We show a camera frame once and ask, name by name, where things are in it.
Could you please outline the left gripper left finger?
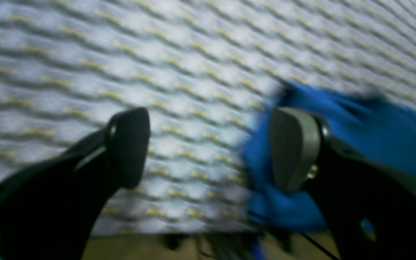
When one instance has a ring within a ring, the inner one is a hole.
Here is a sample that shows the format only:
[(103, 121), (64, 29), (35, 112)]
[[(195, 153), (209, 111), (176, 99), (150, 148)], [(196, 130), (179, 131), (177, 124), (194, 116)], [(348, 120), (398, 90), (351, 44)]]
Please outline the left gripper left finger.
[(120, 187), (134, 189), (140, 183), (151, 136), (146, 108), (119, 112), (106, 125), (106, 156)]

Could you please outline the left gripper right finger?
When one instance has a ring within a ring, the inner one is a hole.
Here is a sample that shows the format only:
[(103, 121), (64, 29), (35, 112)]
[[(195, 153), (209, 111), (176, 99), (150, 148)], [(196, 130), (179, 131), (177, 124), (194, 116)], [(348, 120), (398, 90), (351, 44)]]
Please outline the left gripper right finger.
[(273, 181), (279, 190), (302, 190), (317, 176), (317, 161), (330, 136), (330, 126), (319, 114), (290, 107), (272, 111), (269, 146)]

